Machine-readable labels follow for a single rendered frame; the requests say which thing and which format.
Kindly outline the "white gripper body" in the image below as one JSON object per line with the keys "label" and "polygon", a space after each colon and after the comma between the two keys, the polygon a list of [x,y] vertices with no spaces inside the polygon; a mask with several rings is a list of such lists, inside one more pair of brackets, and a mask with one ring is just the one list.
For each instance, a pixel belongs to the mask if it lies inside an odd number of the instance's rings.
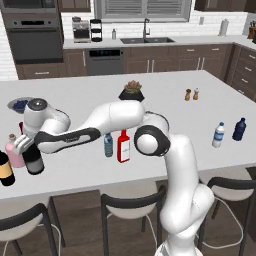
{"label": "white gripper body", "polygon": [[24,153],[33,143],[34,140],[32,138],[29,138],[26,134],[23,134],[15,140],[13,152],[20,155]]}

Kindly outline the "pink bottle with cork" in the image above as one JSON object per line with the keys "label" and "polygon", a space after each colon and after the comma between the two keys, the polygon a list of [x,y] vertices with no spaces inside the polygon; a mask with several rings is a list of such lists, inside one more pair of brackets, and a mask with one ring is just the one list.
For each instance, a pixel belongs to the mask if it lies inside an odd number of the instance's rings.
{"label": "pink bottle with cork", "polygon": [[25,166],[23,157],[21,155],[17,155],[14,152],[14,142],[16,140],[16,136],[14,134],[9,135],[9,141],[5,145],[5,150],[8,155],[11,166],[14,168],[22,168]]}

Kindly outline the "black bottle with grey label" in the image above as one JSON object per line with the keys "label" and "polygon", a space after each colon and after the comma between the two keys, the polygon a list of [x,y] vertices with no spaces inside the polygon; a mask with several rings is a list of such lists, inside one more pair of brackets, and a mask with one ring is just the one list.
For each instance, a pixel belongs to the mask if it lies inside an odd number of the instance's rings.
{"label": "black bottle with grey label", "polygon": [[32,144],[25,152],[22,153],[27,171],[31,175],[38,175],[44,170],[44,163],[41,152],[35,144]]}

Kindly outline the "dark bottle with tan label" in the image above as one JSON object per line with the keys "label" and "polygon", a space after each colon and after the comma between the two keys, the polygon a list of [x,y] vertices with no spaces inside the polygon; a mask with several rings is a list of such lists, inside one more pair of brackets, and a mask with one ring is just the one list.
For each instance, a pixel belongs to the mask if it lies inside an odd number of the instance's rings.
{"label": "dark bottle with tan label", "polygon": [[11,186],[15,182],[15,176],[10,165],[8,155],[0,150],[0,182],[3,186]]}

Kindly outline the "bowl of blueberries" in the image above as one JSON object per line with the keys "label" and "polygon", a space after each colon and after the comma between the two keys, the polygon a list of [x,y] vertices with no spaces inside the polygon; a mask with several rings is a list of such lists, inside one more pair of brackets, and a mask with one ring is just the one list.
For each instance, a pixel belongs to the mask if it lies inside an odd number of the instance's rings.
{"label": "bowl of blueberries", "polygon": [[13,111],[15,111],[18,114],[23,114],[26,105],[28,102],[32,100],[32,97],[21,97],[21,98],[16,98],[12,101],[10,101],[7,104],[7,107]]}

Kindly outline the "black-framed white stool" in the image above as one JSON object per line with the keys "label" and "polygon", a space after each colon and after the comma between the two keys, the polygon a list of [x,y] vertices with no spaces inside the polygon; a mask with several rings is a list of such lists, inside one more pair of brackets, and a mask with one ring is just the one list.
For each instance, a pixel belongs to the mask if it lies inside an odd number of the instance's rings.
{"label": "black-framed white stool", "polygon": [[101,220],[104,256],[109,256],[108,224],[110,216],[120,219],[141,219],[141,231],[144,232],[149,222],[155,246],[162,243],[162,225],[160,211],[166,186],[157,188],[154,181],[127,183],[101,189]]}
{"label": "black-framed white stool", "polygon": [[[223,203],[241,230],[241,238],[238,242],[224,246],[218,246],[218,249],[224,249],[240,246],[238,256],[243,256],[247,233],[251,221],[252,211],[254,207],[254,198],[256,196],[256,180],[253,180],[245,167],[227,167],[223,169],[211,169],[199,172],[199,180],[202,184],[212,189],[216,205],[211,215],[214,219]],[[248,207],[244,224],[241,224],[235,217],[232,210],[226,204],[227,201],[243,201],[248,199]]]}
{"label": "black-framed white stool", "polygon": [[[51,196],[36,195],[0,202],[0,242],[6,246],[11,242],[18,256],[23,255],[18,239],[38,226],[46,229],[52,256],[61,256],[61,248],[66,243]],[[6,256],[6,246],[1,256]]]}

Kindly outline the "red bottle with white label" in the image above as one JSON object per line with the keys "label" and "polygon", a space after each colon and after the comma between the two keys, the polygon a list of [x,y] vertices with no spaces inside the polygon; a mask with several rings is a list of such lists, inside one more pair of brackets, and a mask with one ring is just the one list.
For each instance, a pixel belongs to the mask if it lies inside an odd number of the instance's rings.
{"label": "red bottle with white label", "polygon": [[130,160],[130,137],[125,130],[122,130],[118,137],[117,159],[120,163]]}

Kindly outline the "grey dishwasher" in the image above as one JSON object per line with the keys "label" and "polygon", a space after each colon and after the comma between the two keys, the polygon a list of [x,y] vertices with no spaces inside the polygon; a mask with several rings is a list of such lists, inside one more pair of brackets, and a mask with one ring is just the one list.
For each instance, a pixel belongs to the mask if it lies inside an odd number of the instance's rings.
{"label": "grey dishwasher", "polygon": [[87,74],[89,76],[123,74],[123,57],[121,48],[87,49],[85,51]]}

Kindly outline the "potted succulent in black pot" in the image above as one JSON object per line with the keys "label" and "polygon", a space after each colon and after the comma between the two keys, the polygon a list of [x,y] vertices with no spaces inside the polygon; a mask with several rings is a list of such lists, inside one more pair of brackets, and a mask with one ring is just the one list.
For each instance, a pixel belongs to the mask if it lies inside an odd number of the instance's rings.
{"label": "potted succulent in black pot", "polygon": [[142,102],[144,100],[144,96],[141,92],[142,85],[135,81],[129,81],[125,86],[123,91],[119,95],[120,100],[137,100]]}

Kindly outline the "silver coffee machine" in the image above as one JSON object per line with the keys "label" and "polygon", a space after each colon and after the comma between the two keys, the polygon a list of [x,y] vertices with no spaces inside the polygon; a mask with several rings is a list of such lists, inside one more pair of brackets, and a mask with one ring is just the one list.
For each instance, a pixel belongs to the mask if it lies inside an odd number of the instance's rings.
{"label": "silver coffee machine", "polygon": [[72,18],[72,30],[75,43],[87,43],[90,41],[90,27],[88,20],[82,20],[80,17]]}

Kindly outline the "black toaster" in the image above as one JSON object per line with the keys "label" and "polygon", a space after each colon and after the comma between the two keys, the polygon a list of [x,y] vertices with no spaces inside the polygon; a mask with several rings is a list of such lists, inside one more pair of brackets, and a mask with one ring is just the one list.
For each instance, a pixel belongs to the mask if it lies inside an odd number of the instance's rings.
{"label": "black toaster", "polygon": [[90,20],[90,32],[92,42],[102,41],[102,21],[100,19]]}

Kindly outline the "microwave oven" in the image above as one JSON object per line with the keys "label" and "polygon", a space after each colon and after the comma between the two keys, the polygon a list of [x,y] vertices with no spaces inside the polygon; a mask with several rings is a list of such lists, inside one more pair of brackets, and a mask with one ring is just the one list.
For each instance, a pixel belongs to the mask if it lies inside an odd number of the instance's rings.
{"label": "microwave oven", "polygon": [[5,8],[42,9],[54,8],[54,0],[0,0]]}

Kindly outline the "dark sink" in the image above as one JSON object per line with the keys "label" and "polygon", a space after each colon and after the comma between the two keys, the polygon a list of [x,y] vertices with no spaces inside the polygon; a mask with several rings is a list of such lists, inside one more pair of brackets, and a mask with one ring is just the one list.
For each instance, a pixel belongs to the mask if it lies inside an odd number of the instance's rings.
{"label": "dark sink", "polygon": [[160,43],[175,43],[174,40],[168,37],[154,37],[154,38],[122,38],[120,39],[124,44],[160,44]]}

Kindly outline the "brown base cupboard run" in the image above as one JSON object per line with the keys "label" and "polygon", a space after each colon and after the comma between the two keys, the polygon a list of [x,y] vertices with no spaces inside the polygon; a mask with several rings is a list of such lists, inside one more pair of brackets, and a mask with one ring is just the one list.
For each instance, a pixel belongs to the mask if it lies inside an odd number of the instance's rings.
{"label": "brown base cupboard run", "polygon": [[[121,63],[113,72],[122,74],[206,70],[224,81],[228,74],[232,44],[124,47]],[[65,49],[63,63],[16,64],[18,78],[41,79],[88,76],[92,67],[85,49]]]}

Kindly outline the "dark tap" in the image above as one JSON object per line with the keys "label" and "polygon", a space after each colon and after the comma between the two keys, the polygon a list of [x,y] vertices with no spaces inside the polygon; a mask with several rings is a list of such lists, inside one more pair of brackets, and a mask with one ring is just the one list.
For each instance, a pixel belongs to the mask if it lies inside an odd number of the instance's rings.
{"label": "dark tap", "polygon": [[147,24],[150,22],[150,19],[145,18],[143,22],[143,39],[146,40],[146,36],[150,35],[150,29],[147,29]]}

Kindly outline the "window with blinds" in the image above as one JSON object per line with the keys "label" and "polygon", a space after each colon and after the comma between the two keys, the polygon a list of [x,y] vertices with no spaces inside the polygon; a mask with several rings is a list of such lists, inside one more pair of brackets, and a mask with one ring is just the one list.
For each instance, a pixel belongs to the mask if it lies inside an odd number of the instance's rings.
{"label": "window with blinds", "polygon": [[95,17],[104,23],[187,22],[192,0],[94,0]]}

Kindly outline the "white plastic bottle, blue label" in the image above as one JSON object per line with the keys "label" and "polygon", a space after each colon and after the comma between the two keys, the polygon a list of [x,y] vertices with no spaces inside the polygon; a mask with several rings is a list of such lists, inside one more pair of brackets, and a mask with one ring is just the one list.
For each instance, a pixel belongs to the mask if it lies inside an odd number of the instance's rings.
{"label": "white plastic bottle, blue label", "polygon": [[215,129],[213,140],[212,140],[212,146],[214,148],[219,148],[221,146],[224,133],[225,133],[224,123],[220,122]]}

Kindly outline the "dark blue plastic bottle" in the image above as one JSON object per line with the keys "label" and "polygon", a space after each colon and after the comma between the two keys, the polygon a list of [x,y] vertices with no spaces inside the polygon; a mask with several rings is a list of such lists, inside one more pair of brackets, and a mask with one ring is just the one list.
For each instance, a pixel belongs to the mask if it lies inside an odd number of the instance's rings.
{"label": "dark blue plastic bottle", "polygon": [[235,130],[232,135],[232,139],[235,141],[241,141],[243,134],[246,129],[246,123],[245,123],[245,118],[242,117],[239,122],[236,123]]}

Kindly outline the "white paper towel roll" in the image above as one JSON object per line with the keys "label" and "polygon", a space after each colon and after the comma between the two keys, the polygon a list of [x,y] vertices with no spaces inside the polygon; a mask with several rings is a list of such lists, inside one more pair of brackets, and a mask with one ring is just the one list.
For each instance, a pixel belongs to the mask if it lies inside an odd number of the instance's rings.
{"label": "white paper towel roll", "polygon": [[228,19],[222,20],[218,36],[225,37],[227,35],[228,25],[229,25]]}

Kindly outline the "brown drawer cupboard run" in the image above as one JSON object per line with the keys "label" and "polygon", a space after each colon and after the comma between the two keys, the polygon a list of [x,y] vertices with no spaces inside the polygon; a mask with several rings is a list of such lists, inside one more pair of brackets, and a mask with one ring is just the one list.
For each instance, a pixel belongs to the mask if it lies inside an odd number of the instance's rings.
{"label": "brown drawer cupboard run", "polygon": [[256,102],[256,50],[232,46],[226,83]]}

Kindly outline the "wooden knife block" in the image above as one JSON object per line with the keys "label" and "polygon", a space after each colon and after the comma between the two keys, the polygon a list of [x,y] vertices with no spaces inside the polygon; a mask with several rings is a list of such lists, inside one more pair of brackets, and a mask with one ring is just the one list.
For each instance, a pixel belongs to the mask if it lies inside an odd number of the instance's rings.
{"label": "wooden knife block", "polygon": [[252,22],[250,22],[249,34],[247,39],[253,39],[255,32],[256,32],[256,21],[253,20]]}

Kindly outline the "steel wall oven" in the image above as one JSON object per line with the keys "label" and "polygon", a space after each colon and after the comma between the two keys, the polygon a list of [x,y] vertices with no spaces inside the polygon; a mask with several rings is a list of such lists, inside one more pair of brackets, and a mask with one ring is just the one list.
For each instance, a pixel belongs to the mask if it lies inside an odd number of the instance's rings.
{"label": "steel wall oven", "polygon": [[17,65],[63,61],[63,34],[56,8],[3,12],[2,16]]}

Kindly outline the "brown wall cupboard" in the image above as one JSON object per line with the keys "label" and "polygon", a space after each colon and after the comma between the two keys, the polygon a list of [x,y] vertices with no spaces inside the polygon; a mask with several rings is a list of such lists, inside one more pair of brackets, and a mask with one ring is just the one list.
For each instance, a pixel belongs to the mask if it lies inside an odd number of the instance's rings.
{"label": "brown wall cupboard", "polygon": [[256,13],[256,0],[196,0],[195,10]]}
{"label": "brown wall cupboard", "polygon": [[90,12],[90,0],[57,0],[60,12]]}

